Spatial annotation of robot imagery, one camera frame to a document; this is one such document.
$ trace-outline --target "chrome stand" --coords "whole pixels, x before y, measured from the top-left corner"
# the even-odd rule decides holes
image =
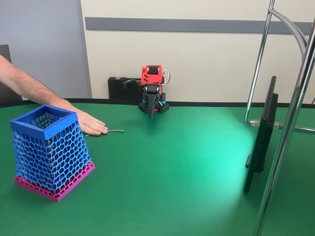
[[[306,50],[306,46],[307,46],[307,39],[306,39],[305,35],[300,31],[299,28],[297,28],[297,26],[291,20],[289,20],[286,16],[284,16],[281,13],[274,10],[274,3],[275,3],[275,0],[270,0],[267,19],[266,19],[266,23],[265,23],[265,29],[264,29],[264,32],[262,35],[262,40],[261,40],[260,49],[259,49],[259,53],[258,53],[257,63],[256,63],[255,71],[254,71],[254,76],[252,79],[251,91],[250,91],[250,94],[248,97],[248,102],[247,102],[247,107],[246,107],[246,112],[245,112],[245,123],[250,124],[252,126],[256,126],[257,122],[259,122],[259,120],[248,120],[248,115],[250,113],[250,109],[251,109],[251,105],[252,105],[252,98],[254,95],[254,90],[255,90],[255,86],[256,86],[256,82],[257,82],[257,78],[258,78],[258,73],[259,73],[260,64],[261,64],[261,60],[262,60],[262,55],[263,55],[264,48],[265,48],[265,43],[266,43],[266,39],[267,39],[267,35],[268,35],[268,29],[269,29],[269,25],[270,25],[270,21],[271,21],[271,16],[272,15],[276,16],[292,32],[292,34],[294,35],[294,37],[296,38],[296,40],[299,44],[302,58],[305,55],[305,50]],[[279,128],[283,128],[283,126],[284,126],[284,124],[281,124],[281,123],[279,124]],[[294,129],[315,133],[315,129],[309,128],[309,127],[295,126]]]
[[[268,211],[268,209],[270,207],[270,201],[271,201],[271,198],[272,198],[273,193],[274,193],[275,185],[278,181],[280,169],[281,169],[282,163],[284,161],[284,156],[286,154],[288,145],[290,143],[293,130],[297,129],[297,130],[305,130],[305,131],[311,131],[311,132],[315,131],[313,128],[295,126],[296,120],[297,120],[297,117],[298,117],[298,114],[299,114],[299,111],[300,111],[300,108],[301,108],[301,105],[303,102],[303,98],[304,98],[304,95],[306,92],[306,88],[308,86],[308,83],[309,83],[309,80],[311,77],[314,62],[315,62],[315,19],[314,19],[314,23],[313,23],[313,27],[312,27],[312,31],[311,31],[309,40],[306,43],[305,37],[302,36],[302,33],[300,32],[300,30],[288,18],[284,17],[283,15],[281,15],[280,13],[276,12],[273,9],[274,2],[275,2],[274,0],[270,1],[265,31],[264,31],[263,39],[262,39],[261,46],[260,46],[257,65],[256,65],[256,69],[255,69],[254,78],[252,81],[252,88],[251,88],[249,101],[248,101],[248,105],[247,105],[247,110],[246,110],[246,115],[245,115],[245,122],[246,123],[249,123],[247,120],[248,113],[249,113],[249,109],[251,107],[252,95],[253,95],[255,83],[257,80],[258,70],[259,70],[259,66],[260,66],[260,62],[261,62],[263,48],[264,48],[265,41],[266,41],[266,36],[267,36],[267,31],[268,31],[268,27],[269,27],[269,23],[270,23],[270,19],[271,19],[271,14],[275,15],[280,20],[282,20],[289,27],[289,29],[292,31],[292,33],[294,34],[294,36],[296,37],[296,39],[298,40],[298,43],[300,45],[301,52],[303,54],[303,60],[302,60],[302,66],[300,69],[298,80],[297,80],[297,83],[296,83],[295,88],[294,88],[291,103],[290,103],[290,106],[289,106],[289,109],[288,109],[288,112],[287,112],[287,115],[285,118],[285,122],[284,122],[284,125],[282,125],[283,131],[282,131],[282,134],[281,134],[278,146],[277,146],[276,154],[274,157],[274,161],[272,163],[272,167],[271,167],[271,171],[270,171],[270,174],[268,177],[265,192],[264,192],[264,195],[262,197],[257,222],[256,222],[256,225],[255,225],[255,228],[253,231],[253,236],[261,236],[264,222],[266,219],[266,212]]]

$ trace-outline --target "fingers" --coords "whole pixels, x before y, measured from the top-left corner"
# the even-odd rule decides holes
[[[89,127],[87,127],[86,125],[84,124],[80,124],[81,125],[81,129],[84,133],[86,134],[90,134],[90,135],[100,135],[100,132],[94,130],[94,129],[91,129]]]
[[[90,119],[92,119],[92,120],[95,121],[96,123],[98,123],[98,124],[100,124],[100,125],[102,125],[102,126],[105,126],[105,123],[104,123],[104,122],[102,122],[102,121],[100,121],[100,120],[98,120],[98,119],[92,117],[91,115],[88,115],[88,116],[89,116]]]
[[[107,130],[108,130],[107,127],[105,127],[105,126],[103,126],[103,125],[97,123],[96,121],[94,121],[94,120],[92,120],[92,119],[82,121],[82,123],[83,123],[85,126],[87,126],[88,128],[93,129],[93,130],[95,130],[95,131],[97,131],[97,132],[100,132],[100,133],[102,133],[102,134],[106,134],[106,133],[107,133]]]

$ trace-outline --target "black table edge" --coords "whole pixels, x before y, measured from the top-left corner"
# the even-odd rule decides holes
[[[71,103],[95,103],[95,104],[117,104],[138,105],[132,101],[94,98],[68,98]],[[246,102],[167,102],[171,107],[246,107]],[[30,100],[0,103],[0,108],[35,104]],[[253,102],[252,107],[263,107],[263,102]],[[278,107],[289,107],[289,103],[278,103]],[[315,108],[315,104],[302,104],[302,108]]]

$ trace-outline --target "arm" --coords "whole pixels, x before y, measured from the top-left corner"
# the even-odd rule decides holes
[[[68,101],[56,95],[40,81],[14,67],[1,55],[0,82],[7,85],[17,94],[39,104],[49,104],[76,112],[81,129],[87,134],[100,135],[101,133],[107,133],[107,127],[105,127],[103,122],[79,109],[76,109]]]

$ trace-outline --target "blue mesh basket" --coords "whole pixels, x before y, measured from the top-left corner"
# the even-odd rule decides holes
[[[75,112],[42,105],[11,121],[16,176],[56,191],[91,161]]]

